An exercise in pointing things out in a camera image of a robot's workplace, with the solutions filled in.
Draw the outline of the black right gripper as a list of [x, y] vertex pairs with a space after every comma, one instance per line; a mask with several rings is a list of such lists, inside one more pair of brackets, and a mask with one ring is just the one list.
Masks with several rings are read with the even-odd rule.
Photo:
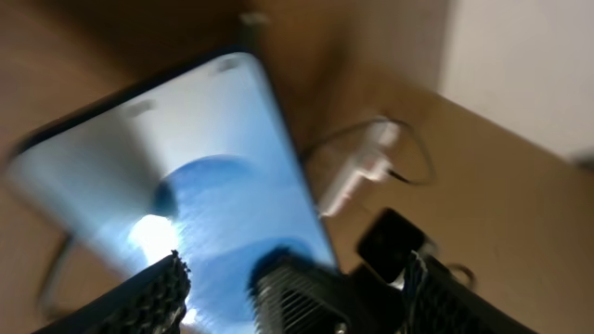
[[385, 209], [356, 245], [362, 263], [351, 273], [315, 263], [287, 248], [253, 268], [255, 327], [267, 334], [395, 333], [404, 324], [403, 275], [426, 235]]

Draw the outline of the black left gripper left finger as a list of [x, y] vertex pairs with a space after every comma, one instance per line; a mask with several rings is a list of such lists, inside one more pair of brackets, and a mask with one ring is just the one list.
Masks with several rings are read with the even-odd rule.
[[189, 268], [177, 251], [34, 334], [179, 334]]

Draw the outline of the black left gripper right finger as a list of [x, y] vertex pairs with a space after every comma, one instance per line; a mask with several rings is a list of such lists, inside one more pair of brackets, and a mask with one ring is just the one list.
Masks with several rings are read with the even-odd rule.
[[409, 255], [402, 288], [410, 334], [535, 334], [460, 284], [432, 256]]

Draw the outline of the blue Galaxy smartphone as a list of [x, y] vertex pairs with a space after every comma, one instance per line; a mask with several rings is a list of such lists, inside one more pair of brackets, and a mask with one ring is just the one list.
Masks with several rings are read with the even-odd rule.
[[261, 62], [194, 61], [29, 136], [12, 185], [128, 276], [177, 251], [185, 324], [252, 333], [256, 263], [287, 249], [337, 261]]

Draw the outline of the white charger plug adapter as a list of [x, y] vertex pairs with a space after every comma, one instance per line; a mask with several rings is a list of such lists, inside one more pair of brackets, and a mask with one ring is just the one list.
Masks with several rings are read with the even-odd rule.
[[387, 118], [372, 120], [366, 131], [366, 142], [373, 146], [389, 148], [398, 139], [400, 126]]

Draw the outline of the white power strip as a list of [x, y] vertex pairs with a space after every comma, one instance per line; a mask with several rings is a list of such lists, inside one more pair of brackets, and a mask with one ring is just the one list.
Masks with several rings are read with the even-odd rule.
[[381, 151], [371, 150], [352, 155], [322, 194], [317, 205], [319, 214], [322, 217], [336, 215], [364, 180], [380, 182], [391, 168], [392, 163]]

